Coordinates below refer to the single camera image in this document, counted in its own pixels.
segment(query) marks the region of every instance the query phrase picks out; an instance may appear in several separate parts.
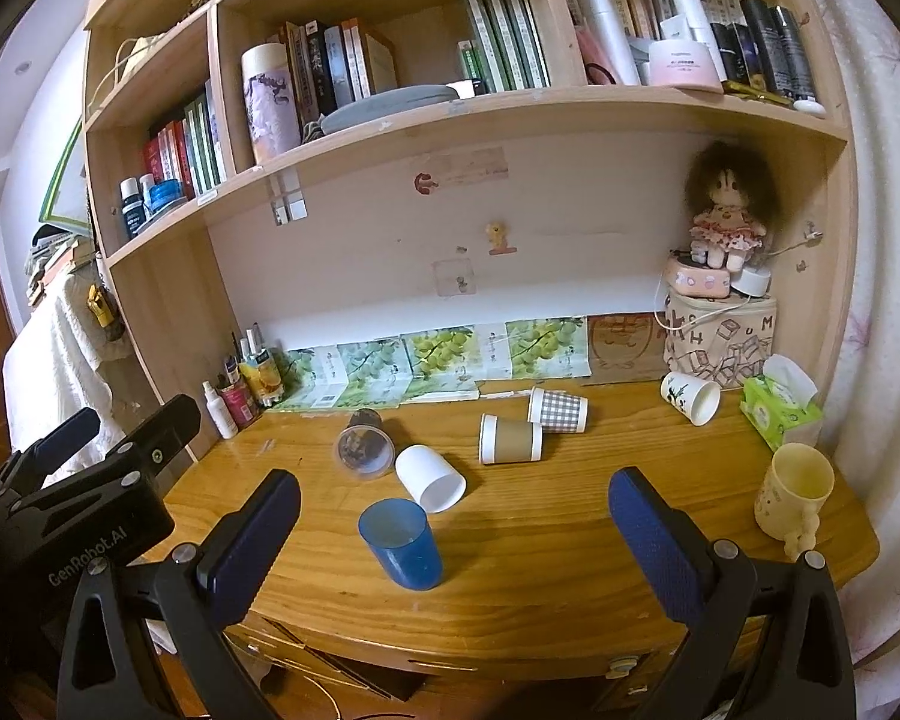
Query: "yellow mug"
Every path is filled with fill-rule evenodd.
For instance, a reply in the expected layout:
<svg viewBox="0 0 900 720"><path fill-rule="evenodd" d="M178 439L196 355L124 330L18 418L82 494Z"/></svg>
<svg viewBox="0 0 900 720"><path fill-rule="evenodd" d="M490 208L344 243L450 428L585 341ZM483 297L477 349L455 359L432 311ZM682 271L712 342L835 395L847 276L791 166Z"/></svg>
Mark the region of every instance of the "yellow mug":
<svg viewBox="0 0 900 720"><path fill-rule="evenodd" d="M790 560L817 545L820 509L833 492L833 467L803 443L785 443L773 453L754 516L760 530L783 541Z"/></svg>

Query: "blue cup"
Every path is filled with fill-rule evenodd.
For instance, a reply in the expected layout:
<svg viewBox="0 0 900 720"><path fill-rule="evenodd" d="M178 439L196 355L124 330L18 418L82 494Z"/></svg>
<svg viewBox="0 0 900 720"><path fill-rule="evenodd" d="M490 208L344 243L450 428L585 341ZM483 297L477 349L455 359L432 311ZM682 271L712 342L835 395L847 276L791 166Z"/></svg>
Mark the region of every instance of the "blue cup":
<svg viewBox="0 0 900 720"><path fill-rule="evenodd" d="M408 590L429 590L440 583L443 561L427 514L413 501L386 498L367 507L360 535L386 574Z"/></svg>

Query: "wooden desk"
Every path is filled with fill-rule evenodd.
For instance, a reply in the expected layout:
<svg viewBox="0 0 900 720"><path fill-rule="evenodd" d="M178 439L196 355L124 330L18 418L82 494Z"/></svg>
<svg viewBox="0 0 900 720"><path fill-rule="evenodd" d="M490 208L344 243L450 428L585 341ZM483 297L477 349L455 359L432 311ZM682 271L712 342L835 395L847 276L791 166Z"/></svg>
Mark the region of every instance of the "wooden desk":
<svg viewBox="0 0 900 720"><path fill-rule="evenodd" d="M738 394L725 395L716 418L695 428L656 384L553 384L590 398L589 425L581 435L545 436L535 464L476 460L480 414L525 418L525 398L384 413L398 450L427 443L466 476L463 500L430 518L445 566L433 590L396 586L361 541L360 513L406 493L395 474L359 483L338 468L330 447L345 415L265 415L217 445L170 491L176 529L149 557L201 541L280 467L300 481L302 513L253 609L308 645L403 670L501 679L600 675L629 655L663 655L665 665L684 630L663 616L607 515L610 475L635 464L708 538L784 560L783 545L756 527L752 511L770 450L739 412ZM837 584L878 553L863 506L839 474L818 539Z"/></svg>

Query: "curtain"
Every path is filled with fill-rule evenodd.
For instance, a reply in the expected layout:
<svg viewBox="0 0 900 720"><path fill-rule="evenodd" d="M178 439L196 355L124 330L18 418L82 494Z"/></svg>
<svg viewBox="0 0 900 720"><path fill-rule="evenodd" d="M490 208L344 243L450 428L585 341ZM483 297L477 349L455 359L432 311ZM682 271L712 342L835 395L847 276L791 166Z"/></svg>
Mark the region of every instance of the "curtain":
<svg viewBox="0 0 900 720"><path fill-rule="evenodd" d="M874 566L841 592L861 718L900 698L900 33L875 0L817 0L857 154L857 263L823 445L864 501Z"/></svg>

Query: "doll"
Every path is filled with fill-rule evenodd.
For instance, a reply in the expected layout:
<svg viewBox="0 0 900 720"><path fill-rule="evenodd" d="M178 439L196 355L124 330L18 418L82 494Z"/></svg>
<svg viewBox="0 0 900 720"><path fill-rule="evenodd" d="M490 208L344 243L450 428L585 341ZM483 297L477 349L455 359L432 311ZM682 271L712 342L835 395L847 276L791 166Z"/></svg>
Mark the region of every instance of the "doll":
<svg viewBox="0 0 900 720"><path fill-rule="evenodd" d="M756 151L717 141L697 155L687 176L693 213L693 261L739 274L763 245L779 201L770 168Z"/></svg>

